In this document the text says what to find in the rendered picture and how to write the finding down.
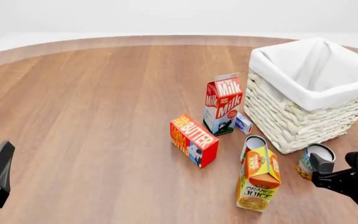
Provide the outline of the alphabet soup tin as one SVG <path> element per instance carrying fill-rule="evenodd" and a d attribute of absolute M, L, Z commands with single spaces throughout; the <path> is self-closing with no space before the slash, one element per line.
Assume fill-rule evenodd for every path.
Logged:
<path fill-rule="evenodd" d="M 335 160 L 336 155 L 330 148 L 320 143 L 311 143 L 305 148 L 296 170 L 304 179 L 311 180 L 313 172 L 331 173 Z"/>

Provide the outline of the white woven basket cloth liner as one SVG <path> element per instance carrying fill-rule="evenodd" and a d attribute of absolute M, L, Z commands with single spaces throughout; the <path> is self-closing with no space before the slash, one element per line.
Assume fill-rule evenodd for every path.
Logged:
<path fill-rule="evenodd" d="M 282 154 L 343 135 L 358 119 L 358 54 L 321 38 L 256 48 L 244 111 Z"/>

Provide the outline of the orange juice carton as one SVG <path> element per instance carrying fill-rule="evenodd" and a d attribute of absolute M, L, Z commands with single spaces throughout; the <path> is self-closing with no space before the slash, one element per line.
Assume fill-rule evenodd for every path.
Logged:
<path fill-rule="evenodd" d="M 277 155 L 266 147 L 248 151 L 237 181 L 236 205 L 264 212 L 281 184 Z"/>

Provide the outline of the red tin silver lid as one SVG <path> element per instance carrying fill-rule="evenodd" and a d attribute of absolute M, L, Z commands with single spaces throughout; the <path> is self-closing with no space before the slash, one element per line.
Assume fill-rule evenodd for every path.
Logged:
<path fill-rule="evenodd" d="M 242 152 L 240 154 L 240 162 L 243 163 L 246 158 L 246 154 L 249 151 L 253 151 L 260 148 L 267 148 L 267 142 L 261 136 L 248 136 L 244 142 Z"/>

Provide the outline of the small blue white box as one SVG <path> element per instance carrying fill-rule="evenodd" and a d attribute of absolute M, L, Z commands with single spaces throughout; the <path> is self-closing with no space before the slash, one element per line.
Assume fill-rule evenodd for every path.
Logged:
<path fill-rule="evenodd" d="M 244 115 L 238 113 L 236 116 L 235 126 L 239 128 L 244 134 L 250 134 L 254 124 Z"/>

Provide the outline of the red white milk carton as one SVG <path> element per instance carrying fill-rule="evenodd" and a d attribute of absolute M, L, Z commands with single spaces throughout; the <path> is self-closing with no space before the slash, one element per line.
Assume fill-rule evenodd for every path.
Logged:
<path fill-rule="evenodd" d="M 203 122 L 211 134 L 233 132 L 242 97 L 239 73 L 216 76 L 207 84 Z"/>

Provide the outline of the red orange butter box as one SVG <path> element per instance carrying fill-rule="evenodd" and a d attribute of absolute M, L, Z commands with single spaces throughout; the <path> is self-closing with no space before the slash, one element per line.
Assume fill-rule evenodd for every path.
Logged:
<path fill-rule="evenodd" d="M 170 137 L 171 142 L 200 168 L 216 158 L 219 139 L 186 113 L 170 122 Z"/>

